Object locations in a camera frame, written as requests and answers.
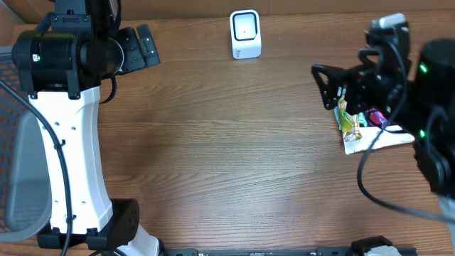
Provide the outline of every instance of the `white box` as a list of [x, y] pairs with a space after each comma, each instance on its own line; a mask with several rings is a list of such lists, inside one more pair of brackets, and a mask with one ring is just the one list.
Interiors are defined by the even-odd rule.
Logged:
[[255, 10], [234, 11], [229, 19], [234, 59], [259, 57], [262, 48], [259, 14]]

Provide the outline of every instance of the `led light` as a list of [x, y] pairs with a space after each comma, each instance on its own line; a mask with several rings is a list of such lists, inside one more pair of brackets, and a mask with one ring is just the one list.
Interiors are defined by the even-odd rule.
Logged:
[[428, 69], [424, 63], [420, 63], [419, 68], [424, 74], [426, 74], [428, 72]]

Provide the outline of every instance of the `green light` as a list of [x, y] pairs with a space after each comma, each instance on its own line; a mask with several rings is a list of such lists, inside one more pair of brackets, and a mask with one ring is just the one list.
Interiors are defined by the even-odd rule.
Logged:
[[424, 63], [420, 63], [419, 68], [424, 74], [426, 74], [428, 72], [428, 69]]

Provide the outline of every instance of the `wooden table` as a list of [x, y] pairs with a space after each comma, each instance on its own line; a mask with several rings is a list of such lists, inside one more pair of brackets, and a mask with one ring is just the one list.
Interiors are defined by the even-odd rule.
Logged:
[[[412, 57], [455, 35], [455, 11], [405, 13]], [[262, 55], [233, 60], [228, 18], [125, 21], [150, 25], [161, 64], [117, 78], [100, 108], [112, 198], [136, 198], [141, 224], [167, 247], [314, 249], [384, 235], [421, 255], [450, 255], [445, 224], [392, 212], [358, 190], [360, 154], [344, 154], [310, 67], [359, 63], [363, 31], [384, 13], [263, 16]], [[15, 37], [32, 26], [18, 26]], [[102, 86], [102, 97], [110, 83]], [[374, 152], [365, 185], [387, 201], [439, 212], [409, 145]], [[79, 246], [70, 255], [87, 255]], [[7, 255], [58, 254], [36, 240]]]

